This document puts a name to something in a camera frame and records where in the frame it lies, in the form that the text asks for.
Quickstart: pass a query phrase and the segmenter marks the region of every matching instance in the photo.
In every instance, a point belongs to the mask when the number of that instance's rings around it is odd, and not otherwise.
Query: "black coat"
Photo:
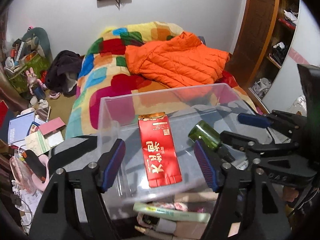
[[[48,89],[55,92],[63,93],[67,96],[73,96],[76,94],[76,86],[68,92],[66,82],[66,72],[76,73],[77,75],[81,71],[82,58],[79,54],[76,54],[69,50],[61,51],[53,60],[50,68],[47,71],[45,77],[45,85]]]

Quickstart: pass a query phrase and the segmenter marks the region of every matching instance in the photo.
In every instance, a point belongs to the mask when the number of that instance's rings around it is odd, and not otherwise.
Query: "multicolored bedspread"
[[[126,61],[126,45],[141,46],[149,41],[166,41],[182,33],[176,24],[150,22],[127,25],[122,28],[106,29],[89,48],[82,63],[77,83],[75,101],[66,130],[66,138],[96,133],[100,98],[115,97],[132,93],[141,93],[166,89],[160,83],[147,80],[142,76],[130,75]],[[219,82],[230,85],[237,94],[253,109],[255,106],[245,91],[228,72],[223,72]],[[148,113],[152,108],[145,105]]]

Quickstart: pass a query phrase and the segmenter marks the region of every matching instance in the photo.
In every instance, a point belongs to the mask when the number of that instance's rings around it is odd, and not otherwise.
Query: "wooden door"
[[[244,19],[231,60],[226,64],[238,84],[249,86],[266,53],[276,16],[279,0],[247,0]]]

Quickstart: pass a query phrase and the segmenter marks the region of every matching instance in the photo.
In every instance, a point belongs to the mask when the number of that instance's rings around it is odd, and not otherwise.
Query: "pink stripe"
[[[301,56],[298,52],[296,52],[293,48],[289,49],[288,55],[292,58],[297,64],[309,64],[306,59]]]

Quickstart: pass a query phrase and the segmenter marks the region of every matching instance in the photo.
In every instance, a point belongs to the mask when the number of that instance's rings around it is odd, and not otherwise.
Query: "orange puffer jacket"
[[[170,41],[127,46],[125,58],[131,74],[140,74],[169,88],[213,84],[222,77],[229,53],[211,49],[188,32]]]

